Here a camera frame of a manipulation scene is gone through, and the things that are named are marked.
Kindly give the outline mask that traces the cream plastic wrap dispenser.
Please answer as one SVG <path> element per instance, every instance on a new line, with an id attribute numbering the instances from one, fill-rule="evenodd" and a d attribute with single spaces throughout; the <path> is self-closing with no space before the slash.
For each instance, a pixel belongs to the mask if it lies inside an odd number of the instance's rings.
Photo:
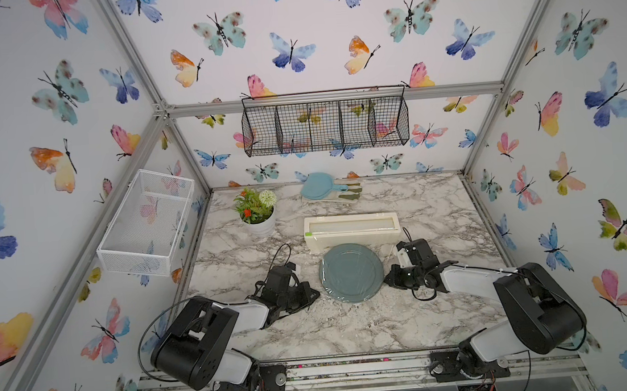
<path id="1" fill-rule="evenodd" d="M 308 250 L 315 254 L 341 244 L 396 244 L 403 229 L 398 214 L 382 212 L 305 218 L 303 233 Z"/>

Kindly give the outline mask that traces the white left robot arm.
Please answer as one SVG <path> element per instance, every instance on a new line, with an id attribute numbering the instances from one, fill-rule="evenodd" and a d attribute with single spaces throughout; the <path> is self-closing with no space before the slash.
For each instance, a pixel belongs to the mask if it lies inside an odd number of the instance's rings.
<path id="1" fill-rule="evenodd" d="M 218 386 L 212 391 L 264 391 L 260 362 L 232 348 L 232 337 L 303 312 L 321 294 L 298 278 L 292 262 L 272 267 L 254 286 L 239 304 L 200 295 L 187 300 L 151 350 L 152 367 L 196 391 L 207 386 Z"/>

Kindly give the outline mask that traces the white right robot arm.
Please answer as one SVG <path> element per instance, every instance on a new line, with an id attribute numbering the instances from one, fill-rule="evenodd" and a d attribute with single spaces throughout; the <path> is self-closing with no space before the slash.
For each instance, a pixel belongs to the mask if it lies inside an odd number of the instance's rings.
<path id="1" fill-rule="evenodd" d="M 497 300 L 507 317 L 455 349 L 433 352 L 429 373 L 439 383 L 507 378 L 510 356 L 548 355 L 586 330 L 585 313 L 538 263 L 491 269 L 442 262 L 423 239 L 401 241 L 396 250 L 398 262 L 384 279 L 388 286 L 412 292 L 427 288 L 435 296 L 456 293 Z"/>

